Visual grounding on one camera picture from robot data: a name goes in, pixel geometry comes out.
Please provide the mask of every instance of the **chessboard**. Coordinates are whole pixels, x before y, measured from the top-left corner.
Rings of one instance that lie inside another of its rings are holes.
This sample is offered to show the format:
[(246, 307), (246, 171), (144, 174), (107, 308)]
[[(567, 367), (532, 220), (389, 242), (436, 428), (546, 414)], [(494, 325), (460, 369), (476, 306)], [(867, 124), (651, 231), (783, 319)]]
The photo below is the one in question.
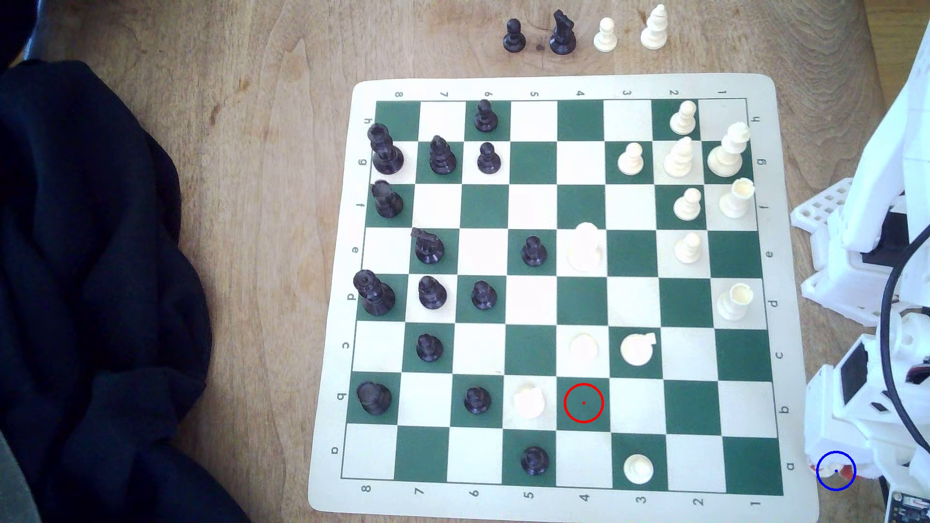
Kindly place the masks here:
[[(475, 124), (480, 100), (498, 120), (487, 132)], [(696, 109), (685, 135), (693, 159), (672, 176), (667, 158), (681, 152), (672, 149), (683, 135), (670, 121), (683, 101)], [(708, 157), (737, 122), (751, 138), (736, 175), (721, 177)], [(373, 167), (373, 124), (403, 155), (393, 174)], [(447, 143), (444, 158), (456, 158), (446, 174), (431, 166), (435, 136)], [(500, 159), (493, 174), (478, 168), (484, 142)], [(618, 159), (633, 142), (642, 167), (629, 175)], [(731, 218), (721, 200), (740, 179), (754, 195)], [(379, 180), (402, 202), (391, 200), (401, 208), (390, 218), (372, 193)], [(673, 208), (689, 189), (699, 208), (683, 220)], [(586, 233), (595, 245), (579, 263), (582, 223), (596, 227)], [(438, 262), (420, 260), (414, 228), (441, 240)], [(696, 260), (685, 263), (674, 251), (689, 233)], [(548, 252), (536, 266), (522, 254), (530, 236)], [(386, 313), (366, 311), (353, 284), (361, 270), (393, 291)], [(441, 307), (418, 299), (423, 276), (445, 288)], [(493, 307), (475, 306), (478, 281), (496, 291)], [(734, 315), (721, 302), (736, 288), (749, 303)], [(420, 357), (422, 334), (441, 342), (440, 357)], [(629, 354), (621, 351), (628, 338), (637, 342)], [(389, 394), (363, 393), (366, 382)], [(476, 387), (486, 393), (479, 414), (466, 409)], [(313, 431), (313, 508), (586, 523), (815, 521), (804, 389), (771, 79), (356, 86)], [(534, 450), (527, 468), (532, 448), (546, 459)]]

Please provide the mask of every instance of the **dark fabric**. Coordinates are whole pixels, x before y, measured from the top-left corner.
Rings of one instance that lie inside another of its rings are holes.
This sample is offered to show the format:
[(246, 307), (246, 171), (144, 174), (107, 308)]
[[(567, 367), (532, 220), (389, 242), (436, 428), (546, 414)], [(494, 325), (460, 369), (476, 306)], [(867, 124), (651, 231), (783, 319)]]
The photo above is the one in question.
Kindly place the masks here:
[(178, 173), (82, 62), (0, 74), (0, 431), (46, 523), (247, 521), (168, 439), (211, 333)]

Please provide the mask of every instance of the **white pawn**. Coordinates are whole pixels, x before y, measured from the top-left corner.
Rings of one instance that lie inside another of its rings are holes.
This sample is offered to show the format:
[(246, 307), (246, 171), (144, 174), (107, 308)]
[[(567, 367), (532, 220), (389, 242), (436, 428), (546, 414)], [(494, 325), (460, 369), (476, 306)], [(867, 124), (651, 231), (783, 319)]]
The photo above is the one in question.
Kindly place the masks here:
[(694, 187), (685, 189), (684, 194), (675, 200), (672, 210), (679, 220), (692, 221), (697, 218), (700, 214), (700, 191)]
[(659, 4), (645, 21), (645, 29), (640, 34), (640, 43), (647, 49), (661, 48), (665, 45), (665, 41), (669, 39), (668, 34), (665, 32), (667, 27), (669, 27), (669, 20), (665, 16), (665, 6)]
[(694, 102), (691, 100), (683, 101), (678, 107), (678, 113), (671, 116), (669, 127), (675, 134), (682, 136), (691, 134), (691, 131), (695, 130), (695, 113), (697, 111), (698, 107)]
[(617, 158), (617, 168), (627, 176), (639, 174), (643, 170), (643, 146), (635, 141), (627, 145), (619, 158)]
[(601, 19), (601, 31), (594, 36), (594, 48), (605, 53), (614, 50), (617, 46), (617, 37), (614, 35), (614, 20)]
[(742, 152), (750, 140), (750, 128), (745, 122), (736, 122), (726, 130), (721, 144), (707, 155), (707, 167), (717, 176), (729, 178), (743, 167)]
[(740, 178), (730, 185), (730, 192), (720, 197), (720, 211), (727, 218), (742, 218), (750, 209), (755, 185), (749, 178)]

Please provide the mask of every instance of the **wood grain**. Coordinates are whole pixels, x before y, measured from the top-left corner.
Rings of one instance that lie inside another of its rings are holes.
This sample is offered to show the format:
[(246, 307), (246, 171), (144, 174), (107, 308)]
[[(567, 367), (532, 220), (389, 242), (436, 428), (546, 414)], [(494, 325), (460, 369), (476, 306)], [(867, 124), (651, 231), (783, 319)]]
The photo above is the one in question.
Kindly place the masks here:
[[(551, 14), (578, 50), (545, 47)], [(390, 77), (736, 72), (776, 83), (792, 205), (850, 176), (884, 108), (857, 1), (669, 0), (669, 43), (639, 44), (645, 0), (47, 0), (34, 54), (84, 60), (174, 158), (182, 248), (215, 330), (209, 386), (178, 436), (256, 521), (430, 521), (314, 513), (313, 416), (352, 87)], [(591, 45), (602, 16), (611, 53)], [(526, 50), (503, 51), (519, 18)], [(792, 234), (796, 278), (811, 274)], [(808, 375), (862, 331), (801, 300)], [(867, 480), (820, 491), (821, 521), (878, 521)]]

